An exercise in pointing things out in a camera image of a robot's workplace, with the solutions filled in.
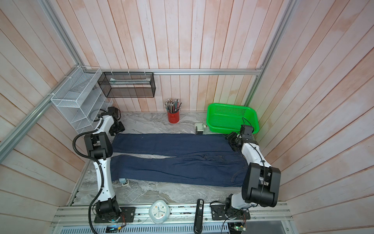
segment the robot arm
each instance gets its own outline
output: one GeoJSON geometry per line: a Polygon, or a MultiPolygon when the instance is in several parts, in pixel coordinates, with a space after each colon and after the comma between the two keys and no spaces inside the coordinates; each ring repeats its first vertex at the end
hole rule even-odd
{"type": "Polygon", "coordinates": [[[95,130],[81,133],[73,140],[74,151],[82,157],[91,159],[96,170],[99,192],[89,206],[89,223],[93,233],[96,233],[96,231],[92,227],[91,207],[96,199],[95,210],[101,220],[117,222],[121,215],[112,187],[110,157],[113,154],[113,149],[108,138],[108,133],[114,136],[125,130],[123,124],[118,121],[118,113],[119,110],[117,108],[109,107],[107,112],[98,115],[100,123],[95,130]],[[84,136],[88,155],[84,155],[76,149],[75,143],[80,136],[84,136]]]}
{"type": "Polygon", "coordinates": [[[274,207],[278,201],[281,172],[265,160],[253,137],[253,130],[252,126],[242,125],[238,135],[233,132],[226,137],[233,150],[240,150],[248,162],[242,192],[232,195],[229,201],[228,207],[234,209],[257,205],[274,207]]]}

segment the green plastic basket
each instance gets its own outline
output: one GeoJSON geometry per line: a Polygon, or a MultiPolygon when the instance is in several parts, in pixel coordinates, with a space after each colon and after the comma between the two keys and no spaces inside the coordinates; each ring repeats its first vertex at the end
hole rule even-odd
{"type": "Polygon", "coordinates": [[[206,124],[215,133],[229,134],[239,132],[243,118],[247,119],[254,128],[253,134],[259,131],[256,111],[250,107],[212,103],[208,106],[206,124]]]}

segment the black mesh basket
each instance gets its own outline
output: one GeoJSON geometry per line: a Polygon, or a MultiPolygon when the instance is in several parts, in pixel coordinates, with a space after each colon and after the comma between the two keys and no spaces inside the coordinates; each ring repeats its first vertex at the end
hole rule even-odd
{"type": "Polygon", "coordinates": [[[152,72],[103,72],[98,83],[106,97],[154,97],[152,72]]]}

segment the white metal organizer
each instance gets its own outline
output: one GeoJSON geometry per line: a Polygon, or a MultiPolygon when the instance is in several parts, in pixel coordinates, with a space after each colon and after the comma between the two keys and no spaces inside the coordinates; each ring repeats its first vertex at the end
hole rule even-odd
{"type": "Polygon", "coordinates": [[[107,110],[113,104],[102,90],[95,86],[102,72],[84,73],[82,67],[69,77],[51,98],[66,120],[78,132],[92,131],[99,122],[94,122],[100,109],[107,110]]]}

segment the marble surface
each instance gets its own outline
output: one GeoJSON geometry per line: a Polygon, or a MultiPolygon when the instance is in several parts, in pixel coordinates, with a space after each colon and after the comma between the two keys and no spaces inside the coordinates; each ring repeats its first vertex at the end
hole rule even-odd
{"type": "MultiPolygon", "coordinates": [[[[206,123],[206,112],[180,113],[180,121],[177,124],[169,123],[166,113],[122,112],[120,121],[126,129],[123,133],[195,133],[195,123],[206,123]]],[[[215,133],[210,132],[207,127],[204,134],[215,133]]],[[[142,158],[165,157],[162,155],[134,156],[142,158]]],[[[240,187],[187,185],[143,180],[129,180],[129,185],[126,187],[116,181],[113,182],[113,189],[119,204],[150,204],[158,199],[163,199],[168,203],[194,203],[199,198],[204,199],[205,202],[225,201],[228,195],[241,191],[240,187]]],[[[78,189],[73,206],[89,205],[96,193],[96,172],[91,163],[78,189]]]]}

